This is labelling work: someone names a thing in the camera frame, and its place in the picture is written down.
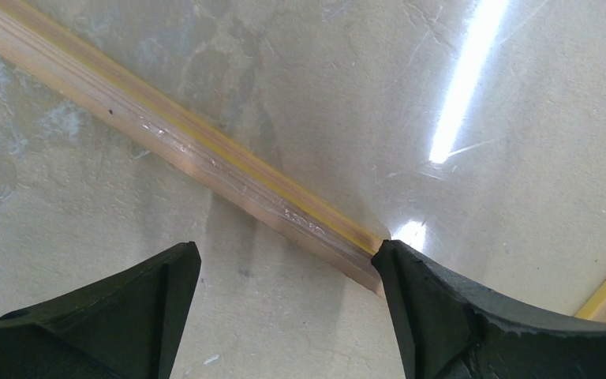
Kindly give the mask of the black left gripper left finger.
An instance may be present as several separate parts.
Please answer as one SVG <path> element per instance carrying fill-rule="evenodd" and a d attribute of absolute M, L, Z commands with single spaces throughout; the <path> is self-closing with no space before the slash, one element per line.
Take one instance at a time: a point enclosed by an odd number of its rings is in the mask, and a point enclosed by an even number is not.
<path fill-rule="evenodd" d="M 183 242 L 0 317 L 0 378 L 168 378 L 200 274 Z"/>

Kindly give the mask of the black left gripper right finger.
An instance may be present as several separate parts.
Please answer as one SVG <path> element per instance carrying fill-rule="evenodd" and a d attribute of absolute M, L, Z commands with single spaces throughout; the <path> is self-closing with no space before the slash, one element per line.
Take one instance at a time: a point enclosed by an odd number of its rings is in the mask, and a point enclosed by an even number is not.
<path fill-rule="evenodd" d="M 520 302 L 400 241 L 372 265 L 408 378 L 606 378 L 606 323 Z"/>

